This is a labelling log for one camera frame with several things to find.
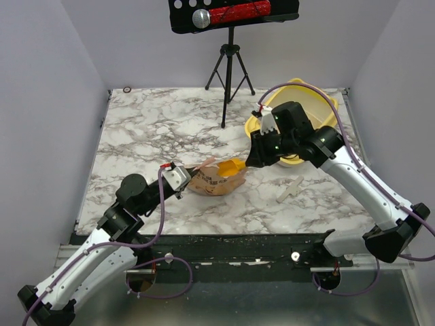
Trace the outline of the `yellow litter scoop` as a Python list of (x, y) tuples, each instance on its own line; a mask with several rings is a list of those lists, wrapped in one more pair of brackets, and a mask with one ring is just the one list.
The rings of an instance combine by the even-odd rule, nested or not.
[(240, 171), (245, 169), (245, 161), (238, 158), (233, 158), (226, 160), (217, 164), (218, 172), (217, 174), (221, 177), (232, 177), (238, 174)]

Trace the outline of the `pink cat litter bag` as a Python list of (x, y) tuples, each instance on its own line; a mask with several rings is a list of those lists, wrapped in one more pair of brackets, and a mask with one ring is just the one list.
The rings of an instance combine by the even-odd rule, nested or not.
[(214, 157), (206, 159), (201, 164), (193, 164), (195, 176), (187, 188), (203, 196), (225, 196), (245, 183), (246, 170), (238, 170), (234, 175), (222, 177), (219, 175), (219, 161)]

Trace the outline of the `white bag sealing clip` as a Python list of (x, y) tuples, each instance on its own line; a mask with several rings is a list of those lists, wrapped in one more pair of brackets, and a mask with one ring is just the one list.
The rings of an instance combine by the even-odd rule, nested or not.
[(282, 203), (287, 197), (289, 196), (297, 196), (299, 195), (299, 193), (302, 191), (300, 188), (300, 184), (302, 183), (302, 181), (304, 180), (303, 176), (299, 176), (297, 177), (289, 186), (288, 188), (282, 193), (280, 194), (276, 201), (278, 203)]

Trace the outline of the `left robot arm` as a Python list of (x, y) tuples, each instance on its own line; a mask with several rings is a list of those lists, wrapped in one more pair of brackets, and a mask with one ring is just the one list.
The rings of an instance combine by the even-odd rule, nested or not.
[(160, 238), (139, 233), (143, 217), (163, 209), (171, 196), (181, 198), (191, 181), (191, 170), (165, 164), (158, 178), (149, 184), (139, 174), (125, 177), (116, 191), (116, 201), (105, 211), (97, 226), (68, 260), (37, 285), (25, 285), (18, 298), (26, 311), (23, 324), (70, 325), (77, 311), (115, 277), (131, 268), (154, 267), (172, 255), (155, 258), (152, 247)]

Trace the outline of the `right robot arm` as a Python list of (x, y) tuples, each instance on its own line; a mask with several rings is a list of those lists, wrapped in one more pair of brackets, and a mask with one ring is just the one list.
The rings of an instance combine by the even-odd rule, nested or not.
[(247, 167), (262, 168), (297, 155), (337, 180), (368, 212), (375, 224), (367, 232), (328, 231), (313, 248), (313, 259), (328, 266), (337, 257), (370, 253), (392, 263), (417, 235), (430, 214), (423, 204), (412, 204), (388, 187), (347, 148), (343, 135), (330, 126), (315, 129), (302, 105), (288, 101), (252, 111), (260, 128), (251, 132)]

